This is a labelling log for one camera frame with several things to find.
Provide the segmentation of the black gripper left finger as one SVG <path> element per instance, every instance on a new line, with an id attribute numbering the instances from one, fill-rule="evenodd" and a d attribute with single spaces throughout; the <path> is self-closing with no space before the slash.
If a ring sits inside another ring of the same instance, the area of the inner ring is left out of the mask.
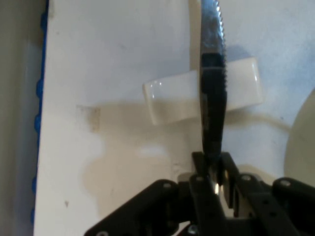
<path id="1" fill-rule="evenodd" d="M 160 179 L 85 232 L 87 236 L 171 236 L 189 221 L 199 236 L 225 236 L 227 220 L 211 175 L 221 167 L 221 157 L 192 154 L 196 173 L 175 183 Z"/>

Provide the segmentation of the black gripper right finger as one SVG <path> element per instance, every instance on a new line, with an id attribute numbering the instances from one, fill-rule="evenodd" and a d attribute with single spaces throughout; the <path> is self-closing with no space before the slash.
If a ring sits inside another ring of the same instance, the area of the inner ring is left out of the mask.
<path id="1" fill-rule="evenodd" d="M 267 236 L 313 236 L 315 189 L 282 177 L 265 183 L 252 173 L 242 173 L 231 155 L 220 157 L 220 186 L 235 218 L 253 219 Z"/>

